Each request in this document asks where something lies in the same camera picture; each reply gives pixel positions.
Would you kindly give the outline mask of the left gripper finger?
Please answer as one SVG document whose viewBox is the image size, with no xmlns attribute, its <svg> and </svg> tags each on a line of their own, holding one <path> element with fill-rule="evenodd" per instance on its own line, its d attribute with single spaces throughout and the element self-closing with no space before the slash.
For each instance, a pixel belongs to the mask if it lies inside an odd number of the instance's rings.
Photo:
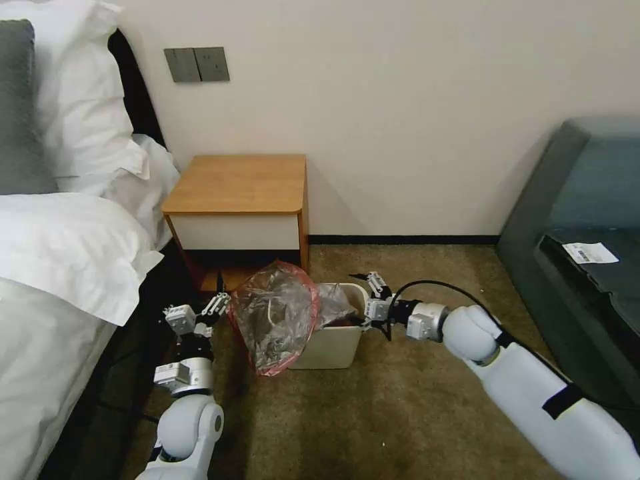
<svg viewBox="0 0 640 480">
<path fill-rule="evenodd" d="M 219 271 L 216 278 L 215 294 L 197 316 L 197 334 L 211 334 L 214 324 L 224 316 L 230 300 L 231 297 L 225 288 L 223 275 Z"/>
</svg>

